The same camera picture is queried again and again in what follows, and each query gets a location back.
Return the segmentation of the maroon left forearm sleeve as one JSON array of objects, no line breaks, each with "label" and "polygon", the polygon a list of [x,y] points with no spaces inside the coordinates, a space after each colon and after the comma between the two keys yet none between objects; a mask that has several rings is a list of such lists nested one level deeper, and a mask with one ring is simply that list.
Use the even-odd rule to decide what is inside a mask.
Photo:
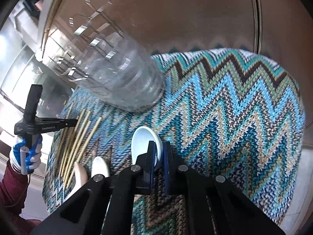
[{"label": "maroon left forearm sleeve", "polygon": [[28,176],[16,172],[8,161],[0,187],[1,205],[8,213],[14,216],[21,214],[27,197],[28,185]]}]

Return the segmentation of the left hand blue white glove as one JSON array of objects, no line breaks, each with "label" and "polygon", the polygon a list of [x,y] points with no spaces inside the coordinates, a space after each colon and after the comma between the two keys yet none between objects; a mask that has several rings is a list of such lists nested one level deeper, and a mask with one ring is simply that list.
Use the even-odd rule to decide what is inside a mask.
[{"label": "left hand blue white glove", "polygon": [[9,160],[12,168],[19,174],[31,174],[41,164],[42,135],[34,135],[35,139],[31,148],[27,147],[28,141],[23,136],[15,137],[15,144],[10,150]]}]

